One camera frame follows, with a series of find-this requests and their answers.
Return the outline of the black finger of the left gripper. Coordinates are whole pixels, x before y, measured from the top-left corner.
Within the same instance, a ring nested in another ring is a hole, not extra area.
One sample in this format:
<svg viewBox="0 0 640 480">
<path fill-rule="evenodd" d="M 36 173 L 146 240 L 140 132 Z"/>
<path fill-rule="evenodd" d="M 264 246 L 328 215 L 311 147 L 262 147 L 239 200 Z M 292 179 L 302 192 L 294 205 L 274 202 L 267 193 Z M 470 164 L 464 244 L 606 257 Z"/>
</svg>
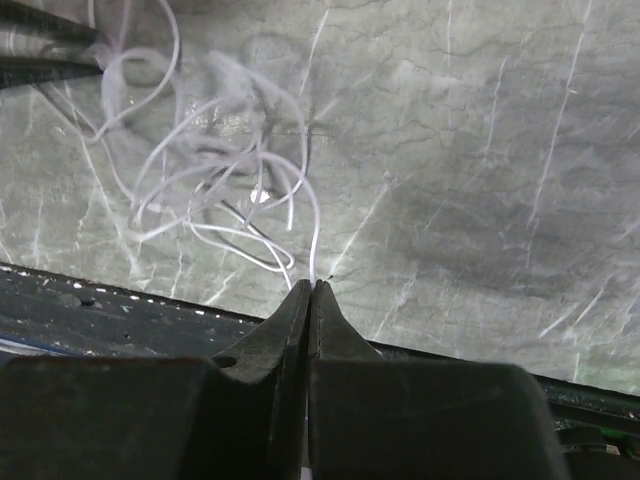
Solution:
<svg viewBox="0 0 640 480">
<path fill-rule="evenodd" d="M 94 64 L 13 56 L 1 58 L 0 71 L 2 90 L 99 76 L 103 73 L 103 70 Z"/>
<path fill-rule="evenodd" d="M 94 27 L 18 1 L 1 2 L 2 53 L 82 52 L 102 37 Z"/>
</svg>

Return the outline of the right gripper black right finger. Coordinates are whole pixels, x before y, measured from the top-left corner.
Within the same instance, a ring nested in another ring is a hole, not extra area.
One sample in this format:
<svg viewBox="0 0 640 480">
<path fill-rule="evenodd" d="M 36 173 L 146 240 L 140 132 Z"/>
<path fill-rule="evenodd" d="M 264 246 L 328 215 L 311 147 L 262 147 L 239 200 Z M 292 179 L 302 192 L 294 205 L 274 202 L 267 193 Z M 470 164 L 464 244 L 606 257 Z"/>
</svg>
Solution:
<svg viewBox="0 0 640 480">
<path fill-rule="evenodd" d="M 310 307 L 310 358 L 382 360 L 382 355 L 344 317 L 327 281 L 318 280 Z"/>
</svg>

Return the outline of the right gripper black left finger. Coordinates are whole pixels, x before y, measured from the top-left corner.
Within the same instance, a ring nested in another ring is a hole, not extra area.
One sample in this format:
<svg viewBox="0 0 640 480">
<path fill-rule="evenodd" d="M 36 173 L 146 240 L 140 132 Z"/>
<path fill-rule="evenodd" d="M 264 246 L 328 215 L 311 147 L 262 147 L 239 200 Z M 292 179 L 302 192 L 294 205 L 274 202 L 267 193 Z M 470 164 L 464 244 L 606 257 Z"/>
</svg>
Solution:
<svg viewBox="0 0 640 480">
<path fill-rule="evenodd" d="M 303 458 L 312 286 L 297 282 L 276 311 L 213 357 L 215 442 L 233 479 L 298 479 Z"/>
</svg>

